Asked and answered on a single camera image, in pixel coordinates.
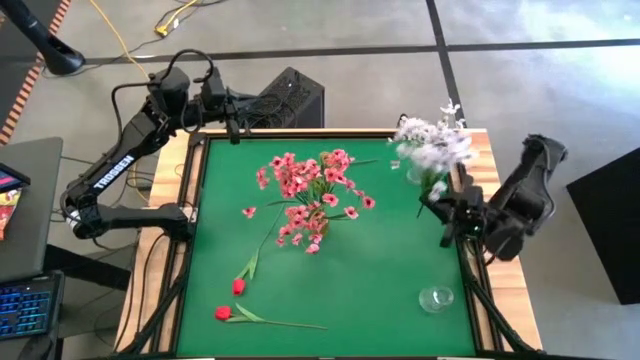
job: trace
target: wooden table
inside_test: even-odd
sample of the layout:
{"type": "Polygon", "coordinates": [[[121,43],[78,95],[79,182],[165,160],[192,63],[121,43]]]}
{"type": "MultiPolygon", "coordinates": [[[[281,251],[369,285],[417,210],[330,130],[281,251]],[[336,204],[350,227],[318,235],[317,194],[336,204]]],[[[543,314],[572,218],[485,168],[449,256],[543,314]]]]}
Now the wooden table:
{"type": "MultiPolygon", "coordinates": [[[[317,131],[363,131],[364,129],[317,129],[317,131]]],[[[205,130],[210,132],[220,132],[224,130],[205,130]]],[[[265,132],[282,132],[282,131],[296,131],[296,130],[262,130],[265,132]]],[[[367,132],[389,132],[389,129],[366,129],[367,132]]],[[[475,183],[482,186],[484,189],[485,200],[488,200],[500,187],[500,179],[496,170],[495,161],[493,158],[493,152],[491,150],[491,144],[489,142],[489,136],[484,129],[469,129],[466,130],[472,135],[472,147],[479,153],[478,158],[474,159],[467,165],[467,172],[475,179],[475,183]]],[[[158,159],[158,166],[151,189],[151,196],[149,200],[150,207],[157,207],[165,203],[176,202],[178,197],[178,191],[180,188],[182,170],[184,160],[187,154],[189,135],[184,132],[179,132],[178,136],[171,139],[169,143],[162,149],[160,157],[158,159]]],[[[194,158],[199,159],[201,152],[199,148],[196,148],[194,152],[194,158]]],[[[190,177],[190,186],[187,191],[187,199],[193,199],[195,192],[195,183],[198,174],[199,161],[194,161],[194,166],[191,174],[187,174],[190,177]]],[[[159,228],[144,229],[140,236],[140,243],[136,254],[135,269],[133,271],[132,281],[135,286],[129,285],[129,290],[125,298],[125,304],[120,321],[120,327],[118,329],[118,336],[124,331],[123,339],[118,347],[118,350],[126,347],[133,339],[133,335],[138,328],[138,316],[141,314],[141,324],[143,326],[147,319],[151,316],[156,308],[159,300],[159,292],[162,283],[163,271],[167,259],[169,241],[168,239],[160,240],[153,251],[149,254],[151,245],[154,240],[160,235],[159,228]],[[149,266],[147,271],[145,292],[142,294],[142,278],[143,267],[148,257],[149,266]],[[133,303],[131,308],[131,314],[129,321],[126,322],[127,310],[129,308],[129,298],[133,291],[133,303]],[[144,298],[144,304],[141,307],[142,299],[144,298]]],[[[174,276],[177,274],[182,256],[176,257],[176,264],[174,266],[174,276]]],[[[529,345],[534,348],[541,348],[540,337],[538,335],[538,329],[533,316],[533,310],[529,301],[529,292],[527,291],[527,285],[522,274],[522,268],[518,258],[511,262],[495,261],[488,267],[489,278],[492,286],[493,297],[496,305],[500,311],[504,314],[511,326],[520,334],[520,336],[529,345]]],[[[481,333],[483,339],[483,345],[485,349],[492,349],[491,334],[489,332],[489,325],[482,306],[477,302],[478,317],[480,320],[481,333]]],[[[162,335],[160,338],[160,351],[167,351],[169,349],[169,342],[172,332],[173,317],[175,313],[175,301],[171,305],[164,319],[162,327],[162,335]]]]}

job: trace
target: rgb keyboard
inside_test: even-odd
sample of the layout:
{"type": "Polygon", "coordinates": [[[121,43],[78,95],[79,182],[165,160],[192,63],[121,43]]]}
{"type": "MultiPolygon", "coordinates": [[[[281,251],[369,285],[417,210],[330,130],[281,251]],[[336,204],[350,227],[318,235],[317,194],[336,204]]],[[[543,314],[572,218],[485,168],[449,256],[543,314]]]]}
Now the rgb keyboard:
{"type": "Polygon", "coordinates": [[[37,278],[0,285],[0,340],[48,332],[55,286],[37,278]]]}

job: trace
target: concrete floor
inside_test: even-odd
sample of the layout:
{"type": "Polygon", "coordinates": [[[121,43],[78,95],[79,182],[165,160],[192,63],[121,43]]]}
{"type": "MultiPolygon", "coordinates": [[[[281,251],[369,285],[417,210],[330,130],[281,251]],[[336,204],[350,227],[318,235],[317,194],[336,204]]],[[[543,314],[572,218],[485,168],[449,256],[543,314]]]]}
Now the concrete floor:
{"type": "MultiPolygon", "coordinates": [[[[98,2],[129,48],[154,39],[157,18],[176,6],[171,0],[98,2]]],[[[436,3],[449,45],[640,38],[640,4],[631,0],[436,3]]],[[[121,53],[88,1],[72,2],[59,36],[88,58],[121,53]]],[[[199,10],[166,40],[136,55],[168,55],[188,47],[220,53],[434,44],[422,0],[230,0],[199,10]]],[[[637,359],[640,305],[617,304],[565,186],[640,144],[640,116],[633,108],[640,97],[640,47],[449,55],[468,124],[489,130],[502,178],[517,164],[528,133],[554,137],[569,148],[569,159],[550,183],[557,213],[528,239],[522,253],[545,349],[553,354],[637,359]]],[[[403,112],[434,118],[448,97],[435,52],[228,60],[217,65],[226,85],[249,93],[259,92],[285,67],[293,66],[326,87],[328,127],[392,127],[403,112]]],[[[165,66],[144,64],[149,72],[165,66]]],[[[192,77],[205,69],[197,62],[179,66],[192,77]]],[[[128,64],[103,66],[77,77],[40,78],[12,142],[61,136],[65,155],[97,159],[116,138],[111,88],[137,80],[138,70],[128,64]]],[[[120,97],[124,119],[137,110],[143,96],[144,91],[135,89],[120,97]]],[[[154,160],[144,159],[142,170],[153,171],[154,160]]],[[[58,190],[83,169],[82,164],[63,161],[58,190]]],[[[105,203],[117,197],[117,186],[105,194],[105,203]]],[[[122,203],[144,205],[131,191],[122,203]]],[[[121,231],[102,241],[115,247],[133,239],[133,231],[121,231]]],[[[64,224],[52,224],[50,242],[84,254],[98,250],[76,240],[64,224]]],[[[118,258],[126,263],[126,254],[118,258]]],[[[90,293],[97,296],[101,291],[90,293]]],[[[96,315],[122,301],[123,294],[112,295],[111,301],[89,312],[96,315]]],[[[93,334],[70,340],[65,359],[109,351],[96,345],[102,343],[93,334]]]]}

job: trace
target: white flower bouquet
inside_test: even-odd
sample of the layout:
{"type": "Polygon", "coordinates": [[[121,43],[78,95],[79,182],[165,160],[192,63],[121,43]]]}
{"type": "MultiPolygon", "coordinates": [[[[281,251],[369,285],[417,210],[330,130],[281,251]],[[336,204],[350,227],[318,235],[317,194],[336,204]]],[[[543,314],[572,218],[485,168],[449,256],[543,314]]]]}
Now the white flower bouquet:
{"type": "Polygon", "coordinates": [[[445,178],[456,163],[475,157],[471,151],[471,136],[461,132],[464,119],[455,121],[460,105],[453,105],[449,99],[446,108],[440,108],[442,118],[434,125],[419,118],[402,115],[393,142],[398,144],[396,152],[400,159],[411,161],[407,179],[429,193],[429,200],[437,201],[447,189],[445,178]],[[449,126],[452,116],[455,127],[449,126]]]}

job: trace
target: green tabletop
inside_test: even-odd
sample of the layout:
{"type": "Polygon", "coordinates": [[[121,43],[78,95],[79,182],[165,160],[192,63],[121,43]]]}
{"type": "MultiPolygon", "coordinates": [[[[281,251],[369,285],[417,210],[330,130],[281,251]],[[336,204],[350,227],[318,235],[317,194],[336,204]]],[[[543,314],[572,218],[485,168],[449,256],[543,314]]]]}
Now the green tabletop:
{"type": "MultiPolygon", "coordinates": [[[[243,140],[237,146],[213,140],[183,316],[175,330],[178,355],[472,355],[457,251],[439,247],[444,228],[433,214],[425,210],[416,218],[419,189],[407,182],[405,167],[391,169],[394,159],[385,139],[243,140]],[[331,222],[316,255],[290,243],[279,248],[276,228],[262,249],[254,279],[247,278],[242,296],[233,296],[234,277],[280,211],[280,206],[260,208],[281,196],[274,184],[261,191],[256,171],[274,155],[293,152],[299,161],[336,148],[357,160],[378,160],[346,173],[376,200],[376,207],[361,210],[356,220],[331,222]],[[249,206],[258,206],[253,219],[241,212],[249,206]],[[418,294],[436,285],[451,288],[455,301],[444,312],[429,314],[418,294]],[[216,307],[236,302],[269,320],[328,330],[230,324],[213,317],[216,307]]],[[[337,195],[335,213],[358,202],[353,194],[337,195]]],[[[282,216],[278,227],[285,222],[282,216]]]]}

